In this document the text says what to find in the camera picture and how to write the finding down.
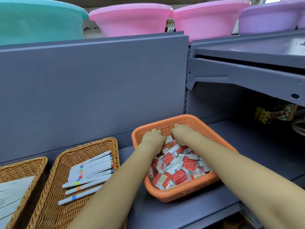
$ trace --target purple plastic basin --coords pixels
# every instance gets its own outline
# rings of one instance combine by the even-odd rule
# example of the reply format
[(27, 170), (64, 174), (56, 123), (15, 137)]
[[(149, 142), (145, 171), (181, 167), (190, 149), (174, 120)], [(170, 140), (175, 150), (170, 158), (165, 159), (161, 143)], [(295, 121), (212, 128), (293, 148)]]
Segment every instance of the purple plastic basin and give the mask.
[(242, 11), (238, 33), (261, 34), (293, 30), (305, 9), (305, 0), (288, 0), (250, 6)]
[(302, 17), (299, 21), (298, 28), (299, 29), (305, 28), (305, 11), (303, 12)]

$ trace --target shelf hole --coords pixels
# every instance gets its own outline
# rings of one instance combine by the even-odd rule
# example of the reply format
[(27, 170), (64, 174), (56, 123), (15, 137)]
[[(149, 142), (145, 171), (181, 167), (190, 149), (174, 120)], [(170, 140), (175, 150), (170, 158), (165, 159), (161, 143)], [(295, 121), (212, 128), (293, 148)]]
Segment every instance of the shelf hole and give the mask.
[(300, 98), (300, 96), (298, 94), (295, 94), (295, 93), (291, 94), (291, 97), (293, 99), (299, 99)]

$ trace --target woven basket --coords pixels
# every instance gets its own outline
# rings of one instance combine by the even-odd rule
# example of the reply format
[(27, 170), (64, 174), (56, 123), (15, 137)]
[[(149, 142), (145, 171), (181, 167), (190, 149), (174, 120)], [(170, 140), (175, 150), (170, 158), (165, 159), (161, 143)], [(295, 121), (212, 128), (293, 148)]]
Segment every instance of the woven basket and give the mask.
[(68, 204), (58, 205), (59, 200), (75, 194), (73, 193), (66, 196), (66, 189), (62, 188), (62, 185), (67, 181), (70, 168), (108, 150), (111, 150), (113, 171), (115, 172), (120, 167), (118, 145), (115, 138), (109, 137), (94, 141), (61, 153), (55, 160), (48, 181), (42, 191), (27, 229), (67, 228), (77, 213), (80, 212), (82, 207), (92, 196), (91, 194)]
[(18, 208), (13, 213), (11, 220), (6, 225), (6, 229), (12, 229), (14, 227), (19, 215), (24, 209), (25, 204), (27, 203), (33, 189), (35, 188), (37, 181), (43, 173), (47, 162), (48, 158), (40, 157), (0, 167), (0, 183), (35, 176), (29, 188), (25, 192), (25, 195), (23, 196)]

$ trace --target teal plastic basin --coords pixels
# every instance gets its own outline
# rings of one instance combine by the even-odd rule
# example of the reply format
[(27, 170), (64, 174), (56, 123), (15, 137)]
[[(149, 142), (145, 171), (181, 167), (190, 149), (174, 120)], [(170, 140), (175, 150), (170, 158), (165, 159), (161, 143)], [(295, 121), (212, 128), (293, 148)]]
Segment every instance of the teal plastic basin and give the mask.
[(83, 38), (81, 7), (54, 0), (0, 0), (0, 45)]

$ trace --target pink plastic basin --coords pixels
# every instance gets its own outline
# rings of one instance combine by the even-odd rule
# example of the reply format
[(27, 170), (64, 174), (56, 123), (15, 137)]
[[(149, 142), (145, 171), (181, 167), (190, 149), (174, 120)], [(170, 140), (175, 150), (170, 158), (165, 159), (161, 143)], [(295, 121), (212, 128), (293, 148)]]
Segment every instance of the pink plastic basin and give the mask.
[(238, 33), (261, 34), (293, 30), (305, 8), (305, 0), (288, 0), (251, 6), (239, 16)]
[(134, 3), (99, 8), (89, 18), (104, 37), (164, 33), (172, 7), (155, 3)]
[(305, 11), (303, 11), (302, 17), (298, 23), (298, 28), (299, 29), (305, 28)]
[(185, 6), (174, 10), (176, 31), (184, 31), (193, 40), (228, 37), (248, 0), (220, 0)]

